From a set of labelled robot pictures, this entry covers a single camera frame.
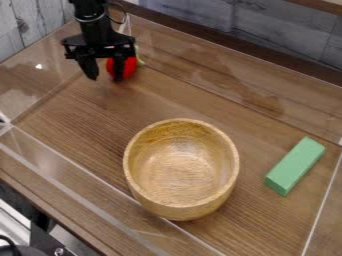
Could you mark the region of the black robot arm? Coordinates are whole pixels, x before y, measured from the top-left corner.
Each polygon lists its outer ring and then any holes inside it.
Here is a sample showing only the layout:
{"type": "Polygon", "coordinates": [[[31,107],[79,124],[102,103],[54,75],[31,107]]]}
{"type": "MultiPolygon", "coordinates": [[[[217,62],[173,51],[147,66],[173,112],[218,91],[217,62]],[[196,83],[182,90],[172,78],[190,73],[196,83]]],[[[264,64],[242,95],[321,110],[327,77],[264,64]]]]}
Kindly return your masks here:
{"type": "Polygon", "coordinates": [[[99,59],[107,60],[107,72],[115,81],[127,79],[138,67],[135,38],[113,28],[107,0],[69,1],[82,33],[62,40],[66,58],[78,62],[91,80],[99,76],[99,59]]]}

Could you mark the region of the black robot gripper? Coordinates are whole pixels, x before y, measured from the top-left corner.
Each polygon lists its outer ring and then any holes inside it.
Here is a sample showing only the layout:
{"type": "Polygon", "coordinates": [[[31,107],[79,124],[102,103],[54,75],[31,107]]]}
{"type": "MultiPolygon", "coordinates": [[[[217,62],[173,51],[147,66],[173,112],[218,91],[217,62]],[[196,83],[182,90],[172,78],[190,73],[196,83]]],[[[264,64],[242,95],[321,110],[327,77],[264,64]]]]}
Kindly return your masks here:
{"type": "MultiPolygon", "coordinates": [[[[109,20],[94,23],[81,23],[82,32],[62,40],[67,59],[78,59],[78,64],[91,80],[99,76],[99,67],[95,58],[113,58],[117,53],[133,57],[135,51],[135,38],[113,29],[109,20]]],[[[114,80],[122,81],[125,76],[126,58],[114,57],[114,80]]]]}

